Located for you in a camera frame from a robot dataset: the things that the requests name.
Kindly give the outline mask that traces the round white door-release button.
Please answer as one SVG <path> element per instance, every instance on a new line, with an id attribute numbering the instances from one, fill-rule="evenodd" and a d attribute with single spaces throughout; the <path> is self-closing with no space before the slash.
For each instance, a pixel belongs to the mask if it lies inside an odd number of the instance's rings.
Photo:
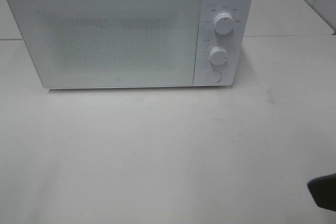
<path id="1" fill-rule="evenodd" d="M 206 80 L 211 83 L 219 83 L 222 79 L 222 73 L 218 70 L 212 70 L 206 74 Z"/>

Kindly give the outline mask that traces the white microwave knob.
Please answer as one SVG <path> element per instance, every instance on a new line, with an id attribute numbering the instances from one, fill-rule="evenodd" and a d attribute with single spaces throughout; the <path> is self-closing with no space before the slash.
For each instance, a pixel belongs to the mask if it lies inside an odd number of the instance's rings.
<path id="1" fill-rule="evenodd" d="M 211 64 L 215 66 L 224 65 L 228 60 L 228 52 L 224 47 L 213 47 L 208 53 Z"/>
<path id="2" fill-rule="evenodd" d="M 214 16 L 213 26 L 217 34 L 229 34 L 234 28 L 234 16 L 230 12 L 223 10 Z"/>

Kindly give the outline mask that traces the white microwave door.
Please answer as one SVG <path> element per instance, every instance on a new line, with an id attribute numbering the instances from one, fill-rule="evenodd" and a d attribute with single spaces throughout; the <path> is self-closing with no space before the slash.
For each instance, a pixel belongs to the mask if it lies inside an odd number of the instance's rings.
<path id="1" fill-rule="evenodd" d="M 190 86 L 200 0 L 8 0 L 48 89 Z"/>

